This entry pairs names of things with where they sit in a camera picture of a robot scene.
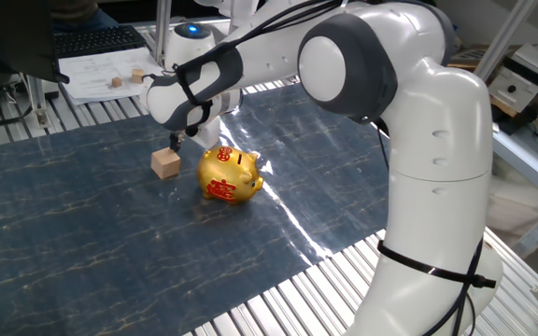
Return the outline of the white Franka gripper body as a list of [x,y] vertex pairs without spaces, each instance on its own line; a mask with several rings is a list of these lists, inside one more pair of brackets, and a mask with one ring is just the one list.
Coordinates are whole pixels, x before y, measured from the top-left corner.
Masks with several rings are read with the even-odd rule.
[[191,140],[204,150],[212,148],[219,141],[220,117],[208,120],[206,123],[194,128],[195,134]]

